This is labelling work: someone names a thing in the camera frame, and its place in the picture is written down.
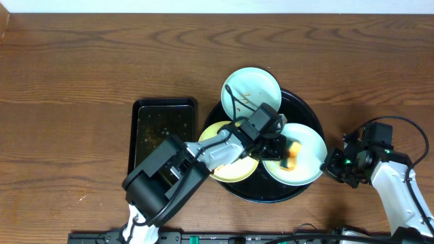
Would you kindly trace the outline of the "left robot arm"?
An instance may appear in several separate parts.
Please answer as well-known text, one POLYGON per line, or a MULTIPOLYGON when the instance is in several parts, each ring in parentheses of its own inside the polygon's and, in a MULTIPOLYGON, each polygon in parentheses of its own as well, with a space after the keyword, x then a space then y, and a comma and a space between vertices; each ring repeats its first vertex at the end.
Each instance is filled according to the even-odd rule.
POLYGON ((213 170, 250 155, 262 156, 268 142, 282 139, 281 122, 264 127, 243 122, 223 125, 201 142, 164 140, 122 183, 130 218, 121 236, 126 243, 154 243, 164 225, 192 197, 213 170))

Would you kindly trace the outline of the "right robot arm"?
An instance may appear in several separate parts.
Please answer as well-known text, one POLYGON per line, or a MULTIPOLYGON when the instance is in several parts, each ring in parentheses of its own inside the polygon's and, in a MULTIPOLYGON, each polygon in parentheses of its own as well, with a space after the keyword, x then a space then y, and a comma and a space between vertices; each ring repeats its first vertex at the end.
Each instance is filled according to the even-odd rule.
POLYGON ((352 188, 369 184, 379 194, 391 235, 401 243, 433 242, 431 214, 410 168, 410 158, 391 149, 371 148, 345 152, 335 148, 321 171, 352 188))

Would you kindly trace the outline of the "light blue plate top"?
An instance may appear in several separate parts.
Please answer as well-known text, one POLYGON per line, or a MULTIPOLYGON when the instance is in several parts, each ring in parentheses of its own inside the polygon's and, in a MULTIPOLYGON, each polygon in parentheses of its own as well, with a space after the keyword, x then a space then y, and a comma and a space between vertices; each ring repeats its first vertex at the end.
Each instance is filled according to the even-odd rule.
POLYGON ((221 91, 222 107, 230 120, 234 119, 233 103, 226 85, 238 99, 235 101, 236 118, 250 117, 262 103, 276 111, 280 109, 281 88, 274 76, 261 68, 241 68, 226 79, 221 91))

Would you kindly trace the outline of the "black rectangular tray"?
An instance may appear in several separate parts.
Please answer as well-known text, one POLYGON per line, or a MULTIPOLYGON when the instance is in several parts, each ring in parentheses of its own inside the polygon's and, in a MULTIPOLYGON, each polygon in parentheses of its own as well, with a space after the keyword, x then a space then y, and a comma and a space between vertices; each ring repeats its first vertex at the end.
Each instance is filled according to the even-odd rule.
POLYGON ((195 139, 197 101, 194 98, 146 98, 132 107, 128 173, 139 166, 168 136, 195 139))

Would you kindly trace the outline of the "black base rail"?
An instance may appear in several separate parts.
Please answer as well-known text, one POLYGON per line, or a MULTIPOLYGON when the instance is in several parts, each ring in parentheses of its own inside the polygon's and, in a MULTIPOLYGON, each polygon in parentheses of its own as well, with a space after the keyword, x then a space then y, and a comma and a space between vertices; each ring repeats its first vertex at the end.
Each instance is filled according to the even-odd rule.
MULTIPOLYGON (((180 232, 160 232, 156 244, 228 244, 245 243, 261 244, 283 238, 284 235, 238 235, 238 234, 201 234, 180 232)), ((68 244, 111 244, 123 243, 122 235, 118 230, 103 233, 70 233, 68 244)))

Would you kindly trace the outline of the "yellow plate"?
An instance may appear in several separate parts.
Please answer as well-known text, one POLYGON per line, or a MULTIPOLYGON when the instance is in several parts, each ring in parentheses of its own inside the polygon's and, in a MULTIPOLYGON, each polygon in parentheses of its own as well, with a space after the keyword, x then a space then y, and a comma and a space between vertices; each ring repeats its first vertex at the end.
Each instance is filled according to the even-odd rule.
MULTIPOLYGON (((202 132, 199 141, 207 140, 216 136, 218 130, 226 124, 229 124, 229 121, 220 121, 210 125, 202 132)), ((245 157, 243 159, 238 159, 232 164, 217 167, 210 176, 220 182, 240 182, 252 175, 258 167, 258 164, 258 160, 251 157, 245 157)))

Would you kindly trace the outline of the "black round tray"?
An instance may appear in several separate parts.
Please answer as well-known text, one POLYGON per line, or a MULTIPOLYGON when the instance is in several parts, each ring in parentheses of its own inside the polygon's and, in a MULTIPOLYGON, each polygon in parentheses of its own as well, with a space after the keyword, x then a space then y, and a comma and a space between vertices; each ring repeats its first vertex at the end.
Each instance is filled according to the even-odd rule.
MULTIPOLYGON (((311 107, 296 94, 283 89, 279 109, 289 117, 290 122, 300 123, 314 129, 324 137, 321 123, 311 107)), ((265 169, 262 162, 246 179, 234 183, 219 182, 223 188, 239 198, 255 203, 278 203, 294 198, 310 185, 289 186, 274 179, 265 169)))

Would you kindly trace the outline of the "green and yellow sponge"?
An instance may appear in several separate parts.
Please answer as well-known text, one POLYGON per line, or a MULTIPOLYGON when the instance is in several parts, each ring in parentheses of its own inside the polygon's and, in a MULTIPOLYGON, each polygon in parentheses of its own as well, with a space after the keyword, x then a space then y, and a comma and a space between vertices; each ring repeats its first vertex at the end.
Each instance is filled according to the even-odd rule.
POLYGON ((296 169, 296 157, 302 148, 302 144, 298 141, 288 140, 287 149, 284 158, 279 164, 280 168, 284 171, 293 171, 296 169))

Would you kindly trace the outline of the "light blue plate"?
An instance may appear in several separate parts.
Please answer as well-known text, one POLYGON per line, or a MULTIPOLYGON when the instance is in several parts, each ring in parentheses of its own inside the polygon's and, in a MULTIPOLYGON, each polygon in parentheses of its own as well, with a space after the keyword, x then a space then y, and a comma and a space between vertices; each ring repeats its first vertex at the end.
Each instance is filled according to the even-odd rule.
POLYGON ((261 68, 241 68, 226 79, 221 91, 222 107, 230 120, 234 119, 233 103, 226 85, 238 99, 235 101, 236 118, 250 117, 262 103, 276 111, 280 109, 281 88, 274 76, 261 68))
POLYGON ((296 157, 296 169, 282 170, 279 166, 282 160, 263 161, 266 171, 278 182, 289 186, 302 186, 318 179, 322 174, 320 166, 328 153, 323 138, 314 129, 299 123, 287 123, 281 134, 302 144, 296 157))

